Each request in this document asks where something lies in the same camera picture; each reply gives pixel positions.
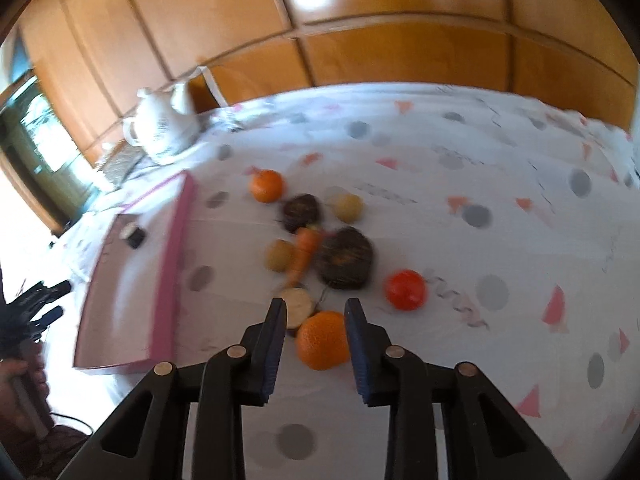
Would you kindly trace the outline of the person's left hand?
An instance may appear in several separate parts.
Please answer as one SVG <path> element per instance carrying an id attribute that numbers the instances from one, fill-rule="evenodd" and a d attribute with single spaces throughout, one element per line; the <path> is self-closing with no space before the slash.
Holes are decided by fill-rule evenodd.
<path id="1" fill-rule="evenodd" d="M 7 358 L 1 361 L 1 420 L 26 434 L 33 434 L 35 425 L 29 415 L 28 395 L 23 379 L 28 376 L 41 399 L 49 395 L 46 362 L 42 354 L 42 343 L 35 342 L 26 353 L 26 360 Z"/>

